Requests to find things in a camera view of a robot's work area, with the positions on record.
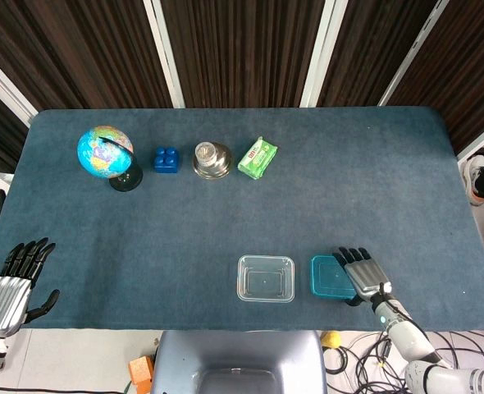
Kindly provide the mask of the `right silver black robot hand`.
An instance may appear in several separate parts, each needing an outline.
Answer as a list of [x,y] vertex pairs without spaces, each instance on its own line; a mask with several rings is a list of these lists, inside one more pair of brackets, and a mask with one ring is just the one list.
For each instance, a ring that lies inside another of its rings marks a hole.
[[392,285],[379,263],[363,248],[335,249],[332,256],[344,269],[355,291],[349,306],[358,306],[363,302],[375,303],[376,299],[392,292]]

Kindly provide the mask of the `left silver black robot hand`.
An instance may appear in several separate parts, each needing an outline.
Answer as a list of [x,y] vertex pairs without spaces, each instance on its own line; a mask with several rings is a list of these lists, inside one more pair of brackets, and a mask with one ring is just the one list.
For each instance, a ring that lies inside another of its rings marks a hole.
[[55,289],[41,306],[28,307],[31,292],[55,247],[56,244],[45,237],[27,244],[20,243],[7,255],[0,272],[1,339],[14,335],[21,326],[48,314],[57,303],[60,291]]

